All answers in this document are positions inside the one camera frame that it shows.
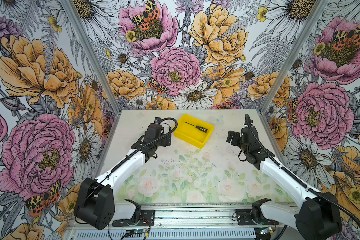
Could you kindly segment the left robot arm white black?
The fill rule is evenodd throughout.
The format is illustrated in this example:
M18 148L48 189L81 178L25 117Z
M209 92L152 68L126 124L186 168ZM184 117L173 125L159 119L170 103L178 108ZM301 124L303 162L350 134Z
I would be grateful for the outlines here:
M126 156L95 179L87 178L80 186L74 217L79 224L102 230L115 221L136 225L142 218L141 206L132 200L115 202L114 194L134 171L150 158L157 158L159 147L169 147L178 127L174 118L156 118L144 135L132 145Z

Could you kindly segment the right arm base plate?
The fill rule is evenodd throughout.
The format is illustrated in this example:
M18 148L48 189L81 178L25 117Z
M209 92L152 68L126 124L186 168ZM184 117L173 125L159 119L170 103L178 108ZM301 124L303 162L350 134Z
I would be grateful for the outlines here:
M280 223L268 219L255 220L250 209L236 209L232 215L233 221L237 221L239 226L277 226Z

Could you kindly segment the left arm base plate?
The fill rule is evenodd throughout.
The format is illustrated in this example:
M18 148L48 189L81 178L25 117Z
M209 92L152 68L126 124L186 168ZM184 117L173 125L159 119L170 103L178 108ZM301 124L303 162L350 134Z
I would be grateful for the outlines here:
M155 210L140 210L128 220L116 220L112 222L113 227L153 227L155 222Z

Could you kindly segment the black yellow screwdriver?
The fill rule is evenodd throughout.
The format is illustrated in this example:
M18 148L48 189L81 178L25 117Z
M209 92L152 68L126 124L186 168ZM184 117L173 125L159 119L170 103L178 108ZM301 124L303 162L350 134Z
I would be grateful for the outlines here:
M204 132L204 133L207 133L207 132L208 132L208 129L206 129L206 128L204 128L204 127L197 126L197 125L193 125L193 124L188 123L188 122L185 122L185 123L188 124L188 125L191 125L191 126L195 127L196 129L198 129L198 130L201 131L201 132Z

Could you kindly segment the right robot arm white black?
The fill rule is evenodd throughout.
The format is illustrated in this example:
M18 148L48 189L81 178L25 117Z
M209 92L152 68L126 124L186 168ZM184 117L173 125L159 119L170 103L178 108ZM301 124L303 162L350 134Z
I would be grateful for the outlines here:
M244 217L255 224L278 222L299 232L306 240L326 240L343 229L340 206L336 197L322 193L287 169L259 140L259 134L249 115L240 132L229 131L227 142L240 148L243 162L275 181L294 201L295 207L273 202L268 198L252 204Z

